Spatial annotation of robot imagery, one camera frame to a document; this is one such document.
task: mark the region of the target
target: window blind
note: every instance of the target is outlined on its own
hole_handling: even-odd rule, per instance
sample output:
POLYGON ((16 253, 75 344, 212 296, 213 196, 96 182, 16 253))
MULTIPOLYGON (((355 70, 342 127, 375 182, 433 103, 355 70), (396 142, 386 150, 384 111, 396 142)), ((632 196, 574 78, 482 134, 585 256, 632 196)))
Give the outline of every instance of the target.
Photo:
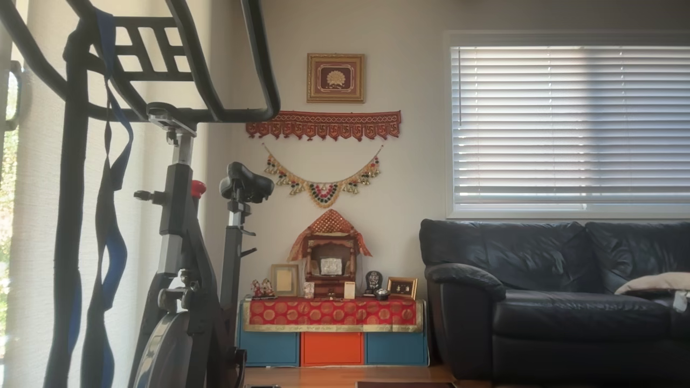
POLYGON ((690 202, 690 47, 451 48, 456 204, 690 202))

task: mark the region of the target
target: blue strap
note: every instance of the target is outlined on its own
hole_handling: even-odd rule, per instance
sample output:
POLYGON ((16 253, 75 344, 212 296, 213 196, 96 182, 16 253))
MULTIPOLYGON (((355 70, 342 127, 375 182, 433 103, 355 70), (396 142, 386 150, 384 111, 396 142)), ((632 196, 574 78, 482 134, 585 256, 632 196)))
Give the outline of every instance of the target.
POLYGON ((117 225, 114 192, 122 189, 134 133, 130 122, 126 119, 108 86, 115 64, 115 18, 100 10, 96 10, 96 15, 101 35, 102 59, 106 67, 104 80, 108 94, 108 107, 112 108, 114 116, 127 130, 129 140, 122 153, 111 165, 109 154, 112 130, 110 122, 106 122, 106 160, 103 163, 103 175, 96 205, 96 235, 99 257, 96 281, 87 313, 86 337, 81 361, 81 386, 83 388, 110 388, 115 371, 115 362, 108 343, 105 312, 112 307, 115 292, 127 263, 127 247, 117 225), (105 279, 101 281, 101 269, 106 248, 109 258, 108 272, 105 279))
POLYGON ((77 284, 75 285, 75 298, 72 301, 72 313, 70 314, 70 331, 67 339, 67 352, 69 358, 77 346, 79 330, 81 328, 81 278, 77 274, 77 284))

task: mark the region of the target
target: exercise bike handlebar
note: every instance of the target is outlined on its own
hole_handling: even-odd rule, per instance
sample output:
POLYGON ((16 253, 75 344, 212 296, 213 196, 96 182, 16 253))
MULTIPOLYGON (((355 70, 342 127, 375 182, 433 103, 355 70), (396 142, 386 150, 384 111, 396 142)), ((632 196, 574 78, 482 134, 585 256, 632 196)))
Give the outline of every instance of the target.
MULTIPOLYGON (((94 36, 98 37, 99 29, 96 12, 91 2, 89 0, 67 0, 67 2, 79 16, 80 20, 87 23, 89 29, 93 31, 94 36)), ((166 3, 172 14, 172 19, 175 20, 175 27, 177 27, 179 31, 182 41, 181 48, 184 50, 184 56, 189 63, 191 79, 194 81, 207 107, 207 109, 180 108, 179 111, 185 115, 187 121, 194 124, 200 122, 242 123, 262 122, 275 117, 280 110, 280 98, 270 64, 264 18, 259 0, 241 0, 250 47, 264 99, 266 101, 265 108, 254 109, 225 109, 223 107, 213 87, 197 35, 197 30, 186 0, 166 0, 166 3)), ((0 0, 0 21, 7 28, 12 40, 17 45, 29 67, 31 67, 38 77, 57 93, 60 98, 65 99, 67 96, 67 81, 50 65, 50 63, 48 63, 48 60, 44 57, 28 27, 17 12, 12 0, 0 0)), ((100 39, 95 39, 93 44, 100 54, 100 39)), ((92 70, 99 72, 103 71, 102 67, 96 67, 92 70)), ((131 74, 132 73, 123 70, 120 60, 116 56, 112 84, 130 106, 130 108, 124 109, 124 113, 132 122, 147 122, 148 115, 146 114, 146 102, 132 86, 132 77, 129 77, 131 74)), ((161 74, 162 73, 156 73, 155 79, 165 80, 164 77, 167 73, 161 74)), ((183 73, 178 72, 177 69, 175 69, 175 74, 178 76, 178 79, 174 79, 175 81, 187 80, 179 78, 179 75, 183 73)), ((137 80, 145 81, 146 78, 140 77, 137 80)), ((112 113, 109 113, 103 106, 89 103, 88 113, 89 117, 95 119, 112 119, 112 113)))

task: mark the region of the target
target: wooden floor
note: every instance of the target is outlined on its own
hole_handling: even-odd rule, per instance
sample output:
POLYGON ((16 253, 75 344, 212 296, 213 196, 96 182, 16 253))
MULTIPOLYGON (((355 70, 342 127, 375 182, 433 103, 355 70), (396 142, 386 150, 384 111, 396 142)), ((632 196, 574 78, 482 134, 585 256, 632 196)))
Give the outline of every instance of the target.
MULTIPOLYGON (((276 384, 281 388, 355 388, 357 381, 453 382, 445 367, 247 368, 246 385, 276 384)), ((457 383, 458 388, 489 388, 481 382, 457 383)))

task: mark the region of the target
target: statue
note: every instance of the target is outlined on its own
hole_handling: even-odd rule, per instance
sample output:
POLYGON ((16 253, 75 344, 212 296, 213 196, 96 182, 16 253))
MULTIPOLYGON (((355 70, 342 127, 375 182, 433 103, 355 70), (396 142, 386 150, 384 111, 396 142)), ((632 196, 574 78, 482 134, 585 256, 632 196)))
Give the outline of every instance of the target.
POLYGON ((314 282, 304 282, 304 298, 314 298, 314 282))
POLYGON ((380 289, 383 283, 383 275, 379 271, 369 271, 364 278, 366 280, 364 296, 375 296, 376 290, 380 289))
POLYGON ((275 292, 273 292, 273 286, 270 285, 270 280, 268 279, 264 279, 261 283, 258 280, 252 281, 251 291, 250 295, 254 300, 277 298, 275 292))
POLYGON ((261 283, 261 293, 263 297, 275 297, 273 287, 270 285, 270 280, 264 279, 264 281, 261 283))

